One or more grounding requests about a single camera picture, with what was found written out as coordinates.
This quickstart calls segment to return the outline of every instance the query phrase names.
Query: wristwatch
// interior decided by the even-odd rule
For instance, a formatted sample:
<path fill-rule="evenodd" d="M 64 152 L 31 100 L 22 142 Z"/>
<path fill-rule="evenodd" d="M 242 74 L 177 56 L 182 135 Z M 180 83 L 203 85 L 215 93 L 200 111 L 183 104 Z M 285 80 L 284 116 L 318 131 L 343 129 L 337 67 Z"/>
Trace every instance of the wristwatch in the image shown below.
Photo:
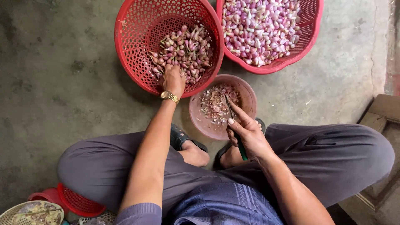
<path fill-rule="evenodd" d="M 166 99 L 171 99 L 172 101 L 174 101 L 176 104 L 178 104 L 179 99 L 176 95 L 172 94 L 170 91 L 166 90 L 163 93 L 161 93 L 160 98 L 162 100 L 166 100 Z"/>

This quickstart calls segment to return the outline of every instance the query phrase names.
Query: forearm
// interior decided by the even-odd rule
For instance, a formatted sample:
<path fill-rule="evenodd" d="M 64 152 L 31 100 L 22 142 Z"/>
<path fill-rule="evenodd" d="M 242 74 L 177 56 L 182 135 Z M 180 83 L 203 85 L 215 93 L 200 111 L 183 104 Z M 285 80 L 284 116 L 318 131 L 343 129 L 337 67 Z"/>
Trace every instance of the forearm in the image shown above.
<path fill-rule="evenodd" d="M 278 156 L 271 153 L 260 159 L 259 164 L 289 225 L 334 225 L 322 203 Z"/>
<path fill-rule="evenodd" d="M 176 103 L 164 100 L 147 126 L 130 171 L 120 211 L 138 203 L 162 207 L 164 167 L 170 146 L 170 129 Z"/>

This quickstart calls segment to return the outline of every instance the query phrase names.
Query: gray concrete floor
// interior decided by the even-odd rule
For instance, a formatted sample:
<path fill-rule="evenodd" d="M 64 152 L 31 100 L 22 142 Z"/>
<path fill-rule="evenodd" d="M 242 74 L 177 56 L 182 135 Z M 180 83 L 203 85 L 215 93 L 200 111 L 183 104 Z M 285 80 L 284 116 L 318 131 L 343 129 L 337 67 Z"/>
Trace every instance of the gray concrete floor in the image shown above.
<path fill-rule="evenodd" d="M 68 146 L 142 131 L 157 110 L 160 100 L 139 88 L 117 58 L 113 30 L 121 4 L 0 0 L 0 213 L 54 186 L 57 159 Z M 384 92 L 387 18 L 385 1 L 326 1 L 318 40 L 301 61 L 257 76 L 224 58 L 219 73 L 253 87 L 267 124 L 356 123 Z M 196 131 L 188 99 L 174 123 L 205 143 L 212 158 L 225 144 Z"/>

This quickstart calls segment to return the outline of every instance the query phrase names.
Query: sandal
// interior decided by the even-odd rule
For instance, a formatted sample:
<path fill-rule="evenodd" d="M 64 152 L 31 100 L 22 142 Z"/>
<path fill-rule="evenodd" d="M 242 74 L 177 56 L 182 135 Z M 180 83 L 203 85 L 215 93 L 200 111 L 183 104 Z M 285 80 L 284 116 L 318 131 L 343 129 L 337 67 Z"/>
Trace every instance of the sandal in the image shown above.
<path fill-rule="evenodd" d="M 267 130 L 267 127 L 265 126 L 265 123 L 260 118 L 256 118 L 255 121 L 257 121 L 259 124 L 261 124 L 261 131 L 262 131 L 263 134 L 265 134 L 265 132 Z M 232 146 L 232 143 L 229 142 L 228 144 L 226 144 L 224 147 L 222 147 L 218 151 L 217 155 L 215 156 L 214 167 L 222 168 L 221 163 L 220 163 L 221 157 L 222 157 L 223 154 L 225 154 L 228 151 L 228 149 L 231 146 Z"/>
<path fill-rule="evenodd" d="M 201 150 L 207 151 L 207 147 L 203 145 L 202 143 L 195 141 L 191 139 L 183 130 L 181 130 L 178 126 L 175 124 L 171 124 L 171 139 L 170 139 L 170 145 L 177 151 L 180 151 L 182 149 L 182 144 L 185 141 L 192 141 L 197 147 L 199 147 Z"/>

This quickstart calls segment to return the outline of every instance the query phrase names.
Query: gray pants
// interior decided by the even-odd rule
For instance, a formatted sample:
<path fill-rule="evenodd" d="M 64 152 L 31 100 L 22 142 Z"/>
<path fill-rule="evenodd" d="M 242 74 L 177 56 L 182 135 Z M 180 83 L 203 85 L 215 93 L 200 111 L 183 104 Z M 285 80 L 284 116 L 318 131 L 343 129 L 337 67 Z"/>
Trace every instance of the gray pants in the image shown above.
<path fill-rule="evenodd" d="M 144 132 L 96 137 L 69 147 L 58 163 L 59 180 L 80 195 L 117 211 Z M 362 125 L 271 124 L 265 134 L 291 172 L 327 207 L 386 177 L 394 163 L 388 140 Z M 236 182 L 273 192 L 256 162 L 209 171 L 184 162 L 170 147 L 165 163 L 163 216 L 184 195 L 208 183 Z"/>

